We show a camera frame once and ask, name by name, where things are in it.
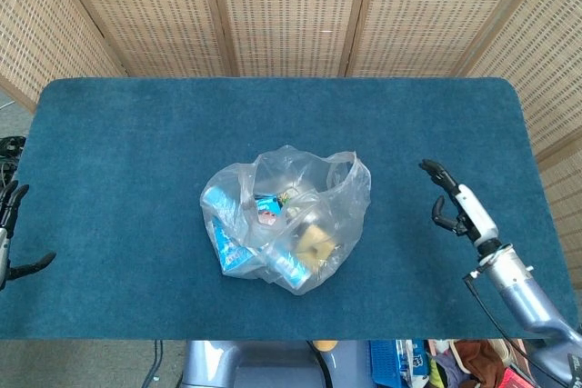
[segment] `blue plastic basket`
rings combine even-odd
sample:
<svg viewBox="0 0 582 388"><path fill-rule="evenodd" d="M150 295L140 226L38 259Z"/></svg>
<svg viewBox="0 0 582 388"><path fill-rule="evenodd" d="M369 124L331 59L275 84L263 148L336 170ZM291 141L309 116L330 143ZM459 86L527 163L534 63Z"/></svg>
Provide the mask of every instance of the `blue plastic basket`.
<svg viewBox="0 0 582 388"><path fill-rule="evenodd" d="M372 379L375 383L390 388L404 388L400 377L400 362L396 352L396 341L370 341L372 357Z"/></svg>

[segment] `yellow sponge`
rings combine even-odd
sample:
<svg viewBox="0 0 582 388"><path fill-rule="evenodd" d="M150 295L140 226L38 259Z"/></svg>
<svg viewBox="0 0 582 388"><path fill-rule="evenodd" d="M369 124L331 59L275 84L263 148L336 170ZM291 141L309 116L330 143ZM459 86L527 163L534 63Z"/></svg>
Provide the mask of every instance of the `yellow sponge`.
<svg viewBox="0 0 582 388"><path fill-rule="evenodd" d="M297 243L296 255L312 272L317 272L336 248L336 242L319 226L310 224Z"/></svg>

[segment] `yellow object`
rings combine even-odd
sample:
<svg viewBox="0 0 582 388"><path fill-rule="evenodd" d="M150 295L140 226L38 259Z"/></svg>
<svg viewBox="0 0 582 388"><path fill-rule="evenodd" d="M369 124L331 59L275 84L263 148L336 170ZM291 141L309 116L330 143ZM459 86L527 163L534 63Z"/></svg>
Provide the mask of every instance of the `yellow object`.
<svg viewBox="0 0 582 388"><path fill-rule="evenodd" d="M297 243L296 255L303 265L316 273L335 248L331 236L319 226L310 224Z"/></svg>
<svg viewBox="0 0 582 388"><path fill-rule="evenodd" d="M331 352L337 345L336 340L316 340L313 345L319 352Z"/></svg>
<svg viewBox="0 0 582 388"><path fill-rule="evenodd" d="M433 384L436 388L445 388L445 384L440 377L440 373L438 372L437 368L437 361L434 359L430 359L430 376L428 381Z"/></svg>

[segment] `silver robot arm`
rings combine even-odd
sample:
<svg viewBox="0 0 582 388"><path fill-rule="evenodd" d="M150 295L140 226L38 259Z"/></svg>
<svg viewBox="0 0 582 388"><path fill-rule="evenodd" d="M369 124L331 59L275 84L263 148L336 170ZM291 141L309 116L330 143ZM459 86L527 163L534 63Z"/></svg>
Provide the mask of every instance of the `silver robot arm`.
<svg viewBox="0 0 582 388"><path fill-rule="evenodd" d="M367 342L340 341L321 355L335 388L376 387ZM233 388L239 365L305 368L314 365L314 355L305 341L188 341L180 388ZM294 385L313 386L314 381L298 375Z"/></svg>
<svg viewBox="0 0 582 388"><path fill-rule="evenodd" d="M425 159L420 167L445 189L458 210L457 219L444 217L445 198L441 195L433 207L435 224L468 236L479 253L477 269L466 277L469 289L472 279L487 275L521 326L551 340L551 345L528 356L536 382L544 388L568 386L573 378L568 355L582 356L582 336L567 324L537 284L533 268L523 264L511 244L500 242L495 222L473 192L457 184L439 163Z"/></svg>

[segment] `robotic finger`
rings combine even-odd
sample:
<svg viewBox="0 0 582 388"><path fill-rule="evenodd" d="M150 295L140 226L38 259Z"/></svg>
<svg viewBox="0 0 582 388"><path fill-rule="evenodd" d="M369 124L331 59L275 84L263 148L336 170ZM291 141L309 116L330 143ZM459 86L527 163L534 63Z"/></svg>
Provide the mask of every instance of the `robotic finger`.
<svg viewBox="0 0 582 388"><path fill-rule="evenodd" d="M28 185L22 185L19 188L17 186L18 182L12 181L0 192L0 291L5 288L6 281L39 272L56 256L55 252L49 252L36 263L18 267L10 266L10 240L14 236L18 208L29 188Z"/></svg>
<svg viewBox="0 0 582 388"><path fill-rule="evenodd" d="M497 225L473 192L466 185L458 184L445 167L435 161L423 159L419 166L447 192L458 211L457 219L442 215L445 197L441 195L433 206L433 222L457 236L468 236L482 256L494 252L501 245L497 240Z"/></svg>

